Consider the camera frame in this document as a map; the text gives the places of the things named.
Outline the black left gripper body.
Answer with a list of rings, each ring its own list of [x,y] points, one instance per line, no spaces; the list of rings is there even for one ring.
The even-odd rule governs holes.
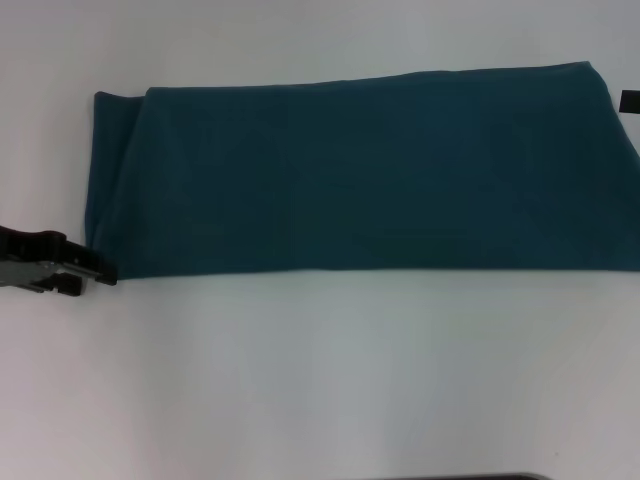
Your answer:
[[[56,289],[60,252],[66,241],[64,234],[55,231],[1,227],[1,286],[34,293]]]

